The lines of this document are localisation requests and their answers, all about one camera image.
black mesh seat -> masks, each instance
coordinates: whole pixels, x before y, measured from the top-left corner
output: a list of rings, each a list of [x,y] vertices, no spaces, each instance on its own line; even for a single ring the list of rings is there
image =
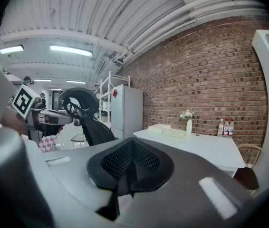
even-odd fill
[[[173,161],[161,150],[128,138],[91,157],[87,171],[99,188],[115,193],[121,188],[119,182],[126,179],[127,191],[123,194],[133,195],[165,184],[173,174]]]

ceiling light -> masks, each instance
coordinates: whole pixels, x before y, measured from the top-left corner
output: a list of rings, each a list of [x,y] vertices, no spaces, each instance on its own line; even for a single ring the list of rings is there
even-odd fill
[[[70,80],[66,80],[66,82],[68,82],[68,83],[86,84],[86,82],[70,81]]]
[[[20,46],[7,47],[7,48],[0,49],[0,53],[6,54],[6,53],[17,52],[17,51],[23,51],[23,50],[24,50],[24,47],[20,45]]]
[[[36,82],[51,82],[50,79],[34,79]]]
[[[92,57],[91,51],[85,51],[85,50],[81,50],[81,49],[77,49],[77,48],[73,48],[73,47],[62,47],[62,46],[50,45],[50,49],[52,51],[64,51],[64,52],[70,52],[70,53],[84,55],[87,57]]]

person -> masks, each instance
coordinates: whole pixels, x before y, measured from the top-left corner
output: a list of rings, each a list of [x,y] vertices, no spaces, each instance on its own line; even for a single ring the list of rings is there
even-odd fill
[[[25,86],[30,87],[30,85],[33,85],[34,82],[31,81],[31,78],[29,76],[24,77],[24,80],[22,81],[22,84]]]

brick wall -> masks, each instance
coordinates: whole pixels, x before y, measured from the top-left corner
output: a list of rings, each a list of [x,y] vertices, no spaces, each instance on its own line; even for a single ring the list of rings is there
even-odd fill
[[[267,90],[251,45],[266,18],[208,22],[153,47],[120,72],[144,91],[143,128],[157,123],[186,130],[182,111],[195,112],[192,131],[216,135],[221,118],[234,119],[236,144],[262,145]]]

plastic bottle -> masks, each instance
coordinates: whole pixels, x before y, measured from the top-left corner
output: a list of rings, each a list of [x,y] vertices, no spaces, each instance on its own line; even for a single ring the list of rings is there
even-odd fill
[[[223,127],[223,138],[227,138],[229,136],[229,120],[225,119],[224,127]]]
[[[229,126],[229,138],[232,138],[233,133],[234,133],[234,120],[231,119],[231,123],[230,123],[230,126]]]
[[[217,134],[217,137],[219,137],[219,138],[222,137],[223,127],[224,127],[224,123],[223,123],[223,119],[221,119],[221,121],[219,123],[219,127],[218,127],[218,134]]]

